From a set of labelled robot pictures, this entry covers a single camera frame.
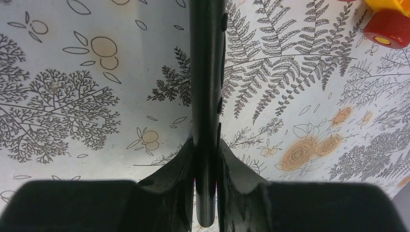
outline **toy vehicle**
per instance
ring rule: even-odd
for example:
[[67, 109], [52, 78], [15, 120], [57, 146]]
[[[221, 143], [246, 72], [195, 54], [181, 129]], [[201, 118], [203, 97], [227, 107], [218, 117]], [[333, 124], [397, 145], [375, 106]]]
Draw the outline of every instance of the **toy vehicle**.
[[363, 29], [364, 36], [388, 48], [407, 47], [410, 44], [410, 0], [365, 1], [375, 13]]

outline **yellow plastic part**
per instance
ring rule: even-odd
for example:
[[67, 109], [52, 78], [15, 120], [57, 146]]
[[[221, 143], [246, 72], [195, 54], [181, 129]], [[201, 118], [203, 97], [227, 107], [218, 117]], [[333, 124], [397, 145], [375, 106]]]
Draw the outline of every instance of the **yellow plastic part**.
[[410, 0], [365, 0], [373, 11], [392, 9], [400, 11], [405, 16], [410, 16]]
[[382, 43], [382, 44], [390, 44], [390, 43], [391, 43], [388, 39], [385, 39], [385, 38], [382, 38], [382, 37], [378, 37], [378, 36], [374, 37], [374, 39], [375, 39], [377, 42]]

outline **red plastic object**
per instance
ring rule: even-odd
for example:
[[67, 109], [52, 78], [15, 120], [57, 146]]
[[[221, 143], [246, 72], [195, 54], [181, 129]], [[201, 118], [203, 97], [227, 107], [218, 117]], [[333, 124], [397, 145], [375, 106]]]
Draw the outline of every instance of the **red plastic object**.
[[399, 11], [382, 10], [373, 15], [363, 29], [371, 41], [385, 47], [401, 49], [410, 43], [410, 18]]

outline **gray floor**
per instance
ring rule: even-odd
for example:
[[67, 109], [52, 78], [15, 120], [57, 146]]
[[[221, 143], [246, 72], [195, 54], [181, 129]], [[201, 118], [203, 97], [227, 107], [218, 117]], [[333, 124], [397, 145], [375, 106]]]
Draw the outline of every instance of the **gray floor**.
[[393, 198], [393, 204], [410, 232], [410, 183]]

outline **yellow wheel hub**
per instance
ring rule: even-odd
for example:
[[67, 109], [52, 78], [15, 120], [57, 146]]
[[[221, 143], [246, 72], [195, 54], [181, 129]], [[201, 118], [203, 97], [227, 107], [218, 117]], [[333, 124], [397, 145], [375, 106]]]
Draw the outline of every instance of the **yellow wheel hub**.
[[391, 42], [388, 39], [382, 38], [382, 37], [374, 37], [374, 39], [381, 43], [381, 44], [390, 44]]

